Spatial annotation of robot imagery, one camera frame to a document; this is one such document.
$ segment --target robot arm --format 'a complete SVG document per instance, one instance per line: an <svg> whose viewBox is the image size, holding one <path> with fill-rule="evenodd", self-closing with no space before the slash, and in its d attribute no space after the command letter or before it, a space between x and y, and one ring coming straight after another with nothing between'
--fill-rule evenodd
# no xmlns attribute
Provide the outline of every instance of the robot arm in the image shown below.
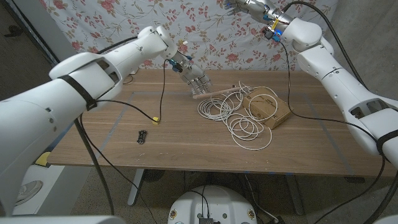
<svg viewBox="0 0 398 224"><path fill-rule="evenodd" d="M34 159L80 114L104 106L96 100L116 97L123 80L158 55L180 66L178 72L193 94L208 91L206 73L181 57L163 27L147 27L137 40L105 55L86 52L64 60L51 70L51 82L0 102L0 214L12 215Z"/></svg>
<svg viewBox="0 0 398 224"><path fill-rule="evenodd" d="M318 25L289 17L270 0L230 0L224 5L226 9L234 8L229 14L250 13L253 19L266 24L267 39L292 42L300 68L322 83L345 121L363 128L375 139L398 130L398 101L371 93L347 72L333 58L333 47L322 37ZM398 138L386 141L379 151L372 137L351 125L348 129L366 152L384 153L398 168Z"/></svg>

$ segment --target floral backdrop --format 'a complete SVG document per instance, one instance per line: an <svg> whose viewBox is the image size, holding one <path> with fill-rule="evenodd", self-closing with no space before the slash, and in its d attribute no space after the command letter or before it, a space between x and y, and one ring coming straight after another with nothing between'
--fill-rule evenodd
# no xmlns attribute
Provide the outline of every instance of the floral backdrop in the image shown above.
<svg viewBox="0 0 398 224"><path fill-rule="evenodd" d="M282 46L262 36L264 25L239 13L227 16L222 0L38 0L77 52L97 52L135 36L147 26L163 26L178 45L203 69L286 70ZM292 0L272 0L283 8ZM306 0L331 19L338 0ZM289 15L327 28L312 9L294 5ZM289 62L298 70L290 44ZM160 57L141 68L162 68Z"/></svg>

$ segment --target cardboard box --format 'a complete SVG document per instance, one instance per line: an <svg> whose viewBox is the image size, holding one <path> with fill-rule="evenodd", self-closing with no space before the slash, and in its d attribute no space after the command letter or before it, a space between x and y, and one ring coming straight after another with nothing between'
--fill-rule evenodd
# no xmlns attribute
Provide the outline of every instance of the cardboard box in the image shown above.
<svg viewBox="0 0 398 224"><path fill-rule="evenodd" d="M266 126L271 129L274 129L276 126L283 123L292 113L289 110L289 106L279 97L275 96L270 90L267 88L258 88L253 92L247 94L243 98L243 106L249 110L249 102L252 98L257 95L267 94L273 96L278 102L278 109L276 113L269 119L266 119L263 122ZM257 117L257 119L263 119L269 117L272 113L274 113L276 108L275 100L269 96L257 96L252 100L250 104L250 110L253 116Z"/></svg>

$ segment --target wooden table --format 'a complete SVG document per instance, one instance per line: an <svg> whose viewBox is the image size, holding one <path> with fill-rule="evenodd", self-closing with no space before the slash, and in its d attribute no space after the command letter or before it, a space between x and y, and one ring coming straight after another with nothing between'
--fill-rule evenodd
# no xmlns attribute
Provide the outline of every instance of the wooden table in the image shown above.
<svg viewBox="0 0 398 224"><path fill-rule="evenodd" d="M237 85L268 86L287 101L287 73L209 70L214 90ZM140 70L118 100L132 103L149 116L159 116L162 70ZM189 96L177 73L166 72L162 122L159 125L127 106L109 103L83 116L85 128L104 155L116 166L140 169L262 172L269 174L376 176L381 157L365 153L344 124L291 116L272 131L271 145L261 151L237 146L222 122L201 117L200 100ZM290 97L295 112L305 116L343 120L320 82L302 72L292 72ZM138 131L147 130L146 142L137 144ZM249 146L265 145L264 131ZM56 165L91 166L91 159L72 127L49 157ZM103 158L99 163L108 166ZM394 176L386 165L384 176Z"/></svg>

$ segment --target white cable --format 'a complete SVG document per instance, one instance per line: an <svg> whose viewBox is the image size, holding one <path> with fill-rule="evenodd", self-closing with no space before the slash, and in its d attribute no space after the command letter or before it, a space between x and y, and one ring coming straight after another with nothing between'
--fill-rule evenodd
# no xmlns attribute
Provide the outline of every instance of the white cable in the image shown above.
<svg viewBox="0 0 398 224"><path fill-rule="evenodd" d="M250 86L246 86L245 84L243 84L239 81L239 87L240 87L240 89L237 92L230 93L229 95L222 94L222 96L225 97L225 99L223 99L223 100L221 98L212 98L212 97L210 97L210 99L203 100L198 105L198 113L204 118L211 119L213 121L222 121L225 124L225 126L227 127L228 131L231 133L231 137L232 137L233 141L240 147L247 149L247 150L265 149L267 146L269 146L269 144L272 141L272 131L269 127L267 127L267 128L270 133L270 138L269 138L269 142L265 146L257 147L257 148L246 147L246 146L243 146L242 144L238 143L236 138L238 138L242 141L255 140L258 137L258 135L264 131L264 126L260 123L260 121L264 121L264 120L269 119L275 115L275 113L278 109L278 102L276 101L276 99L272 95L268 95L268 94L256 95L255 97L251 98L251 100L249 102L248 109L246 109L246 108L244 109L247 115L235 113L235 111L240 109L240 107L242 106L244 94L245 95L249 94L255 89L258 89L261 87L267 88L271 92L273 92L273 94L275 94L275 96L277 96L277 95L273 90L271 90L270 88L265 87L265 86L250 87ZM235 98L239 101L239 103L234 103L234 101L231 99L231 97L233 97L233 96L235 96ZM266 118L257 119L251 113L251 110L250 110L251 103L252 103L253 99L255 99L258 96L269 96L275 101L275 111L270 116L268 116ZM216 109L219 109L220 112L218 114L211 114L210 111L213 107ZM240 118L234 118L231 121L228 121L228 119L232 116L240 116ZM238 131L242 131L244 134L238 134L237 133Z"/></svg>
<svg viewBox="0 0 398 224"><path fill-rule="evenodd" d="M275 223L279 223L279 219L278 219L277 217L275 217L275 216L273 216L271 213L265 211L265 210L264 210L263 208L261 208L260 205L256 202L256 199L254 198L253 189L251 188L250 181L249 181L249 179L248 179L248 177L247 177L246 174L244 174L244 177L246 178L246 181L247 181L248 184L249 184L249 188L250 188L250 191L251 191L251 195L253 196L254 203L257 205L257 207L260 208L260 210L263 211L264 213L268 214L270 217L274 218L274 222L275 222Z"/></svg>

